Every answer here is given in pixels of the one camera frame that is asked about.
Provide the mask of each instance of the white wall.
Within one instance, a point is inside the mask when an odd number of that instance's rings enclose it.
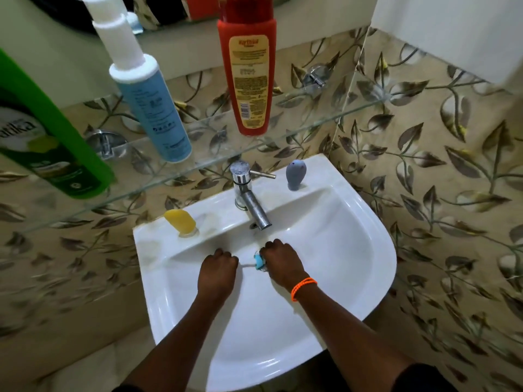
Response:
[[[376,0],[291,0],[275,11],[278,49],[368,25],[375,5]],[[100,40],[56,23],[29,0],[0,0],[0,33],[3,50],[58,107],[116,91]],[[223,63],[216,21],[147,33],[140,43],[167,79]]]
[[[523,92],[523,0],[378,0],[372,25]]]

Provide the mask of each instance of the person's left hand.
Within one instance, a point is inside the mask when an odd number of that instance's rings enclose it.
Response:
[[[198,296],[221,307],[234,288],[238,262],[238,257],[222,249],[205,257],[198,277]]]

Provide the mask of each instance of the forearm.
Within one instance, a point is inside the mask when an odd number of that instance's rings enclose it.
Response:
[[[137,386],[144,392],[184,392],[220,307],[197,297],[182,320],[123,384]]]
[[[296,298],[354,392],[390,392],[402,371],[414,363],[316,285],[305,285]]]

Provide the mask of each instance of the bathroom sink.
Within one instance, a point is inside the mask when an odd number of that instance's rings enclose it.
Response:
[[[300,190],[277,178],[253,181],[272,226],[260,231],[228,190],[190,205],[199,234],[180,238],[162,217],[134,229],[154,340],[185,315],[197,293],[203,259],[218,247],[238,256],[234,291],[220,311],[189,387],[209,392],[248,388],[295,368],[325,349],[298,303],[267,272],[250,267],[265,242],[290,243],[321,289],[363,320],[389,290],[396,252],[369,206],[323,155],[305,161]]]

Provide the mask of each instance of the hand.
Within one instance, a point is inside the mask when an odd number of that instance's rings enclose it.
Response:
[[[260,250],[260,255],[265,259],[272,280],[289,293],[298,283],[309,277],[297,253],[288,243],[283,244],[279,239],[269,241]]]
[[[231,295],[236,279],[238,257],[217,249],[214,255],[205,257],[198,277],[198,296],[220,308]]]

